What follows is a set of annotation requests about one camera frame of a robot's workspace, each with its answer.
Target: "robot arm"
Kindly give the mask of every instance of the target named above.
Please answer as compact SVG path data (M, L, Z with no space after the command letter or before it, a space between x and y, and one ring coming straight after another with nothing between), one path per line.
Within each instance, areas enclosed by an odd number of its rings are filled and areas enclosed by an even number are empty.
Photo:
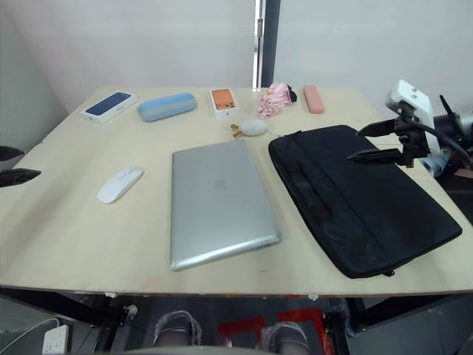
M473 115L460 116L450 109L443 96L440 99L447 114L434 117L429 96L400 80L385 102L398 117L370 124L358 131L358 135L379 137L395 133L403 151L368 149L348 159L366 165L396 163L412 167L414 158L442 157L444 150L449 149L458 153L471 169L473 164L465 148L473 145Z

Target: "pink pencil case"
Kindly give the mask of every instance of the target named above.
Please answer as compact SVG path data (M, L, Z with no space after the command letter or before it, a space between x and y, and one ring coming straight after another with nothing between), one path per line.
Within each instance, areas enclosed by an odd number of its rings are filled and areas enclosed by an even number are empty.
M307 107L311 113L323 113L325 111L324 104L320 99L319 91L315 85L304 86L304 97L307 102Z

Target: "gray wall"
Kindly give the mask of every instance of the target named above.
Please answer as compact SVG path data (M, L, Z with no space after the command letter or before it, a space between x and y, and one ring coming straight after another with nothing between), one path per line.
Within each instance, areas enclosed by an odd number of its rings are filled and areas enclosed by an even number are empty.
M66 116L0 8L0 144L28 151ZM0 169L11 168L19 159L1 162Z

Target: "black laptop bag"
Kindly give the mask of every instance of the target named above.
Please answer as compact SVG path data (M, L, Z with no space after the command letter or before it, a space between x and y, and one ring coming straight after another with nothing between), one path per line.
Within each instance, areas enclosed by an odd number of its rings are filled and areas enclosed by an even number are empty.
M269 145L307 227L350 278L392 276L395 268L462 232L397 166L364 166L347 159L371 148L348 126L297 132Z

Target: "wooden table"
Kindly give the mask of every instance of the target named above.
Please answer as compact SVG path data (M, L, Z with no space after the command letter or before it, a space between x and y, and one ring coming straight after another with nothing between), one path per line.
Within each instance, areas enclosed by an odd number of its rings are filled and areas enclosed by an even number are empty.
M79 116L117 89L135 93L140 101L191 92L198 107L151 123L140 119L136 105L104 125ZM185 271L169 268L172 152L233 139L230 124L255 117L260 92L234 89L242 117L215 118L208 89L104 87L18 163L41 170L40 176L0 189L0 284L119 294L355 296L473 290L472 226L419 163L403 170L456 219L463 234L398 268L394 277L351 280L338 271L279 179L268 143L274 134L338 124L360 129L383 118L354 89L321 89L323 115L310 114L302 91L297 93L297 103L268 119L273 134L244 138L282 228L279 245ZM398 145L393 135L372 141L380 147ZM130 165L143 169L142 178L117 202L99 202L99 188Z

